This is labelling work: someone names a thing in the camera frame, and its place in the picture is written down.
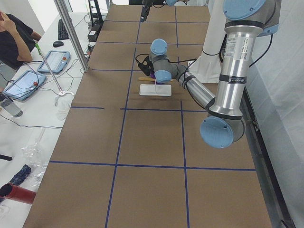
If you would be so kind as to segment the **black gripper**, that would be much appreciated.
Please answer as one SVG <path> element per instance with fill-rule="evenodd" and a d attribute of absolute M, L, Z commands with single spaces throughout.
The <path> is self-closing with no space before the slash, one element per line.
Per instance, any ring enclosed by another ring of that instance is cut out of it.
<path fill-rule="evenodd" d="M 140 22 L 145 22 L 149 15 L 150 7 L 153 5 L 153 0 L 143 0 Z"/>

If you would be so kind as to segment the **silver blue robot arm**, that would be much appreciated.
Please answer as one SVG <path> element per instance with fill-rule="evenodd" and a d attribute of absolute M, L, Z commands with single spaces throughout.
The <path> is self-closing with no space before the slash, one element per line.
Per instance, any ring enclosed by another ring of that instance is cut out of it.
<path fill-rule="evenodd" d="M 240 102 L 254 43 L 277 32 L 280 8 L 279 0 L 214 1 L 202 53 L 189 66 L 168 60 L 163 39 L 151 43 L 156 81 L 177 80 L 208 112 L 200 134 L 214 148 L 229 147 L 245 133 Z"/>
<path fill-rule="evenodd" d="M 147 17 L 150 12 L 150 8 L 154 5 L 154 0 L 143 0 L 142 1 L 142 11 L 141 11 L 141 17 L 140 17 L 140 22 L 144 22 L 147 20 Z M 168 6 L 174 6 L 175 3 L 177 2 L 188 2 L 187 0 L 163 0 L 163 3 L 165 2 L 166 5 Z"/>

